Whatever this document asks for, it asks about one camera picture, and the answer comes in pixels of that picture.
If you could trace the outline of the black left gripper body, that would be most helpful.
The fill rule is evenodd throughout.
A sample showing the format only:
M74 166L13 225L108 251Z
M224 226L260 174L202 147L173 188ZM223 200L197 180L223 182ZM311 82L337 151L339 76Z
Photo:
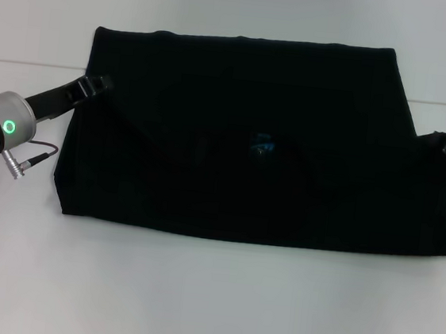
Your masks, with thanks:
M52 120L77 106L77 104L70 103L67 100L66 91L69 84L35 94L25 99L37 121Z

